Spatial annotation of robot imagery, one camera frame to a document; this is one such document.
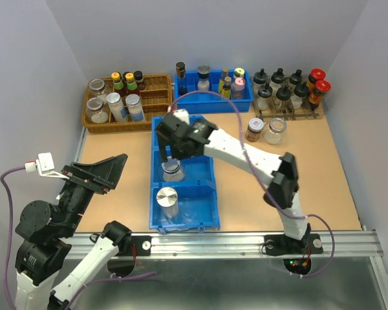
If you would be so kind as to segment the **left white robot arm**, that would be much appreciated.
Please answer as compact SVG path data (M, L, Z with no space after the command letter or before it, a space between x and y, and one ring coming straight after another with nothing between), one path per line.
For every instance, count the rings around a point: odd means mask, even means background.
M93 280L116 254L131 246L131 230L117 221L108 223L93 248L60 283L54 281L72 246L65 243L76 232L95 194L107 194L118 185L128 157L111 156L93 164L72 162L55 170L51 153L41 153L25 165L42 177L60 178L65 183L57 204L30 202L20 215L15 232L23 238L17 251L16 309L69 309L80 290Z

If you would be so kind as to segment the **round open-top glass jar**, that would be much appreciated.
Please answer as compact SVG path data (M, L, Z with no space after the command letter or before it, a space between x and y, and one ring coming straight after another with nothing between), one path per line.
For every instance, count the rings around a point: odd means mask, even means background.
M161 164L162 177L165 182L177 182L182 181L185 177L182 166L178 160L168 160Z

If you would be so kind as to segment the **red-white-lid chili jar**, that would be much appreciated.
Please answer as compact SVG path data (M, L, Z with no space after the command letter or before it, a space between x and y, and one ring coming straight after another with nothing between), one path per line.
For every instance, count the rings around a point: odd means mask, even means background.
M249 142L256 142L264 128L264 122L260 118L252 118L248 122L248 128L246 130L245 138Z

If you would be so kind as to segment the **tall silver-lid glass jar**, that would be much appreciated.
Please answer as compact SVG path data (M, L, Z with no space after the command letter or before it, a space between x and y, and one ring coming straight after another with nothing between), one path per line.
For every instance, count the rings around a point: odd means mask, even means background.
M173 187L162 187L155 196L155 218L162 225L172 224L179 215L178 193Z

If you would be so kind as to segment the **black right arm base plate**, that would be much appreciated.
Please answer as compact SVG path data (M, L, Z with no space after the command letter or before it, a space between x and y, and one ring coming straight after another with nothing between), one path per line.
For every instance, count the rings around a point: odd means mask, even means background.
M284 234L268 234L264 237L265 253L269 256L323 254L319 234L309 234L303 240L295 240Z

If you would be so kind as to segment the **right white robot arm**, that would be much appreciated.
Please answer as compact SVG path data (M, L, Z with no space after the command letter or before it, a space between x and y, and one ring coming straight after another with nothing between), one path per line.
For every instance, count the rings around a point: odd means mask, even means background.
M169 156L176 160L207 156L254 175L263 186L264 200L277 209L281 218L284 236L278 244L292 252L307 246L311 228L300 206L293 154L265 152L204 118L189 123L173 113L163 117L155 133L162 161Z

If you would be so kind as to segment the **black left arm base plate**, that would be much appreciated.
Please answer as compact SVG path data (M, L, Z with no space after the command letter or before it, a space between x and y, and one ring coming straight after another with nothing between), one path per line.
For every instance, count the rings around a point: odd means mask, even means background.
M152 237L147 234L128 236L120 243L117 257L150 256Z

